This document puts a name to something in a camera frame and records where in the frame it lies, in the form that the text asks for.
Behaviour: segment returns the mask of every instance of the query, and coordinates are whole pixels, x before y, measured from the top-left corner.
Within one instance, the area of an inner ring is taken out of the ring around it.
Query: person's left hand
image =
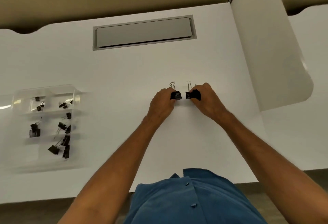
[[[152,121],[162,124],[163,121],[171,114],[176,100],[171,100],[171,93],[174,89],[169,87],[160,90],[150,102],[147,117]]]

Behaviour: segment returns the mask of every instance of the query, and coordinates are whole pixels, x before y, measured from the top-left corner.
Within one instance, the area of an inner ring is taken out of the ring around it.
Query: button-up shirt
[[[183,177],[139,184],[125,224],[263,224],[257,209],[236,186],[205,169],[184,169]]]

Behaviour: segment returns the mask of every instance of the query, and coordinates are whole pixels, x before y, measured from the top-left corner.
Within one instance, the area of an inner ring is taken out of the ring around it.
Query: large binder clip
[[[178,101],[178,100],[182,99],[182,96],[181,96],[180,91],[175,90],[174,84],[175,84],[175,82],[170,83],[171,88],[174,89],[174,92],[171,93],[171,100],[177,100]]]
[[[188,92],[186,92],[186,99],[196,98],[197,100],[201,100],[200,92],[197,89],[194,89],[192,92],[190,90],[192,89],[191,81],[187,81],[188,83]]]

